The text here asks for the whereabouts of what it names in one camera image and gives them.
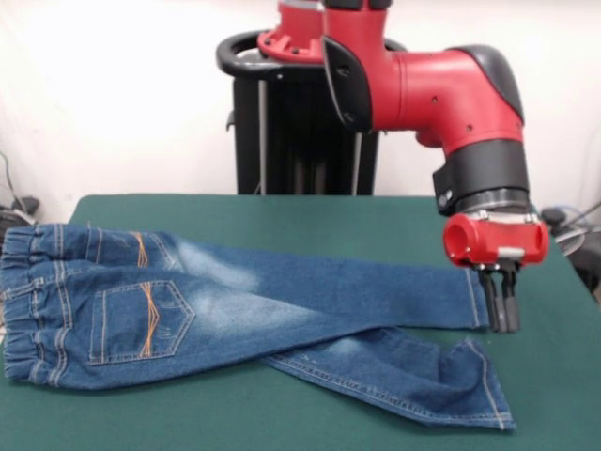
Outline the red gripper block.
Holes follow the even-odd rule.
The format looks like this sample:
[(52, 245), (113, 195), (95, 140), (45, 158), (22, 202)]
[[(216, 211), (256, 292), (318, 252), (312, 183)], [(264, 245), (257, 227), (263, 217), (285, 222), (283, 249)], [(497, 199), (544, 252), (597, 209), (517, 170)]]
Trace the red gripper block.
[[(549, 248), (547, 226), (533, 213), (478, 210), (453, 215), (443, 229), (442, 241), (445, 254), (455, 265), (479, 266), (490, 329), (518, 332), (517, 263), (539, 264), (545, 259)], [(497, 307), (493, 277), (486, 268), (495, 264), (501, 264), (503, 318)]]

